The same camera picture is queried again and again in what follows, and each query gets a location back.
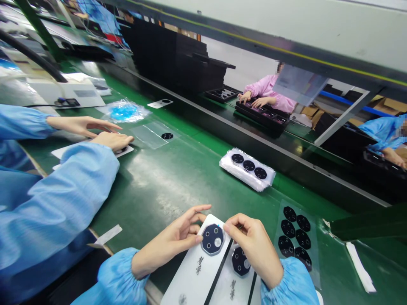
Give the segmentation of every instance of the yellow stripe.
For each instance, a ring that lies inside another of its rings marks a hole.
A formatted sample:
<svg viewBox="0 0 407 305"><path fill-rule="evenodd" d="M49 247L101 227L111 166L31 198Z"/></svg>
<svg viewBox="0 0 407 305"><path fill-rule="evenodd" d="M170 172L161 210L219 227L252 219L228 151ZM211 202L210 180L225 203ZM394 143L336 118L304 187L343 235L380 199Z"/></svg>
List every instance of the yellow stripe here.
<svg viewBox="0 0 407 305"><path fill-rule="evenodd" d="M275 46L266 44L264 42L259 42L259 41L254 40L254 39L250 39L250 38L247 38L247 37L244 37L244 36L233 34L233 33L230 33L230 32L227 32L227 31L212 27L210 25L206 25L206 24L203 24L203 23L195 22L195 21L192 21L192 20L189 20L189 19L186 19L186 18L182 18L182 17L176 16L176 15L173 15L173 14L170 14L170 13L166 13L166 12L164 12L164 11L158 9L158 8L149 6L149 5L144 4L144 3L140 3L140 2L137 2L137 1L133 1L133 0L126 0L126 1L137 4L137 5L140 5L140 6L144 6L146 8L149 8L149 9L151 9L153 11L157 11L157 12L159 12L159 13L161 13L163 15L169 16L169 17L176 18L176 19L179 19L179 20L182 20L182 21L185 21L185 22L188 22L188 23L192 23L192 24L204 27L204 28L208 28L208 29L211 29L211 30L215 30L215 31L218 31L220 33L227 34L229 36L236 37L236 38L248 41L248 42L253 42L255 44L259 44L259 45L262 45L264 47L268 47L268 48L276 50L276 51L280 51L280 52L290 54L290 55L294 55L294 56L297 56L297 57L301 57L301 58L304 58L304 59L309 59L311 61L314 61L314 62L317 62L317 63L320 63L320 64L325 64L327 66L331 66L331 67L334 67L334 68L347 70L347 71L350 71L350 72L370 76L370 77L373 77L373 78L377 78L377 79L380 79L380 80L385 80L385 81L388 81L388 82L391 82L391 83L396 83L398 85L402 85L402 86L407 87L407 83L402 82L400 80L394 80L392 78L387 78L385 76L377 75L377 74L374 74L374 73L369 73L369 72L365 72L365 71L361 71L361 70L357 70L357 69L353 69L353 68L348 68L348 67L341 66L341 65L338 65L338 64L330 63L328 61L322 61L320 59L316 59L316 58L313 58L311 56L306 56L306 55L303 55L303 54L300 54L300 53L288 51L288 50L285 50L285 49L282 49L282 48L279 48L279 47L275 47Z"/></svg>

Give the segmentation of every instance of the blue rail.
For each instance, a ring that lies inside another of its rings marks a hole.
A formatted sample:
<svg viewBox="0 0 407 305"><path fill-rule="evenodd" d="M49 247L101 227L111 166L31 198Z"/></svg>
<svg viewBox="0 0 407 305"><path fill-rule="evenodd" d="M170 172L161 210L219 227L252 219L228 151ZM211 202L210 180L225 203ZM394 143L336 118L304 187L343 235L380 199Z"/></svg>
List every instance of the blue rail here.
<svg viewBox="0 0 407 305"><path fill-rule="evenodd" d="M351 101L349 101L349 100L347 100L347 99L345 99L343 97L340 97L338 95L335 95L335 94L332 94L332 93L329 93L329 92L326 92L326 91L321 91L319 94L323 95L323 96L326 96L326 97L330 97L333 100L337 100L338 102L341 102L341 103L344 103L344 104L347 104L347 105L352 105L353 104ZM370 112L372 114L376 114L378 116L392 116L391 114L381 112L379 110L373 109L373 108L368 107L368 106L363 107L362 110L366 111L366 112Z"/></svg>

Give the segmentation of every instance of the pink uniform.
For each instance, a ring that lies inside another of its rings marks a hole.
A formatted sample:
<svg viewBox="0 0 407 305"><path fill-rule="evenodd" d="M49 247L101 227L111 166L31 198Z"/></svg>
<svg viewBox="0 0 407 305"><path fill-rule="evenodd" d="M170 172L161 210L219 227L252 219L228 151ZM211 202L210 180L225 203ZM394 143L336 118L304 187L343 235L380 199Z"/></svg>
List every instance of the pink uniform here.
<svg viewBox="0 0 407 305"><path fill-rule="evenodd" d="M244 93L250 90L252 97L275 97L277 101L271 107L291 113L294 111L297 102L273 91L277 78L279 78L278 75L267 75L257 83L247 85Z"/></svg>

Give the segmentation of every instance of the black plastic tray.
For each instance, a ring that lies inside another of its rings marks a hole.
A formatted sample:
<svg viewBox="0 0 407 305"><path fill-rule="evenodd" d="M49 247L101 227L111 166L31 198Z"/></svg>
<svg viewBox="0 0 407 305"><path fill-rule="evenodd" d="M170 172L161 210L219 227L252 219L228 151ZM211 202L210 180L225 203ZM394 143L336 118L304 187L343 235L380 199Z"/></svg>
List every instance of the black plastic tray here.
<svg viewBox="0 0 407 305"><path fill-rule="evenodd" d="M365 150L358 164L364 177L385 187L393 194L404 197L407 186L407 171L389 160Z"/></svg>
<svg viewBox="0 0 407 305"><path fill-rule="evenodd" d="M252 101L247 102L244 105L243 103L240 104L239 101L237 101L235 109L237 112L240 112L263 126L271 129L273 131L273 135L280 136L290 123L290 120L267 109L252 108L251 103Z"/></svg>
<svg viewBox="0 0 407 305"><path fill-rule="evenodd" d="M204 95L212 100L215 100L220 103L227 102L228 100L231 100L239 93L243 93L235 88L229 87L227 85L223 85L223 88L216 89L216 90L211 90L211 91L206 91Z"/></svg>

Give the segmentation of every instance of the worker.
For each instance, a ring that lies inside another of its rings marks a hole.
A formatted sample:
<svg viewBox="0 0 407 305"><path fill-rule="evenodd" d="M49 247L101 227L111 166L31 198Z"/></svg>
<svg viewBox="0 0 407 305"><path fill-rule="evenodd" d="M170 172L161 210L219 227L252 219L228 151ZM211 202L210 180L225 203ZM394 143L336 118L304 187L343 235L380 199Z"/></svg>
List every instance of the worker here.
<svg viewBox="0 0 407 305"><path fill-rule="evenodd" d="M134 13L132 11L128 11L125 9L121 10L124 16L124 20L127 21L128 23L133 24L134 23L134 17L138 18L138 19L143 19L143 17L138 14L138 13Z"/></svg>
<svg viewBox="0 0 407 305"><path fill-rule="evenodd" d="M86 244L95 238L87 227L119 168L113 151L134 140L115 129L121 128L89 116L0 105L0 304L28 300L90 252ZM57 130L93 139L69 148L48 177L19 171L27 162L15 140L44 139Z"/></svg>
<svg viewBox="0 0 407 305"><path fill-rule="evenodd" d="M266 104L270 104L272 108L281 110L282 112L292 113L297 104L296 101L278 94L273 91L273 87L279 78L279 73L284 68L284 63L279 63L277 74L267 75L257 83L247 85L243 94L239 94L239 103L246 104L252 97L260 97L252 103L252 107L261 108Z"/></svg>
<svg viewBox="0 0 407 305"><path fill-rule="evenodd" d="M76 7L82 11L82 13L75 13L75 15L98 23L103 33L120 36L119 24L115 15L109 12L109 10L98 1L69 0L68 3L70 6Z"/></svg>
<svg viewBox="0 0 407 305"><path fill-rule="evenodd" d="M204 222L206 216L201 211L210 208L211 205L192 207L140 251L124 249L106 260L99 269L98 282L72 305L147 304L144 286L149 274L202 242L203 237L197 235L200 227L194 223ZM223 229L242 247L263 280L262 304L319 304L304 264L294 257L280 260L261 221L237 214Z"/></svg>
<svg viewBox="0 0 407 305"><path fill-rule="evenodd" d="M377 141L369 149L382 153L389 161L406 168L406 163L394 150L407 142L407 114L394 117L381 117L359 128Z"/></svg>

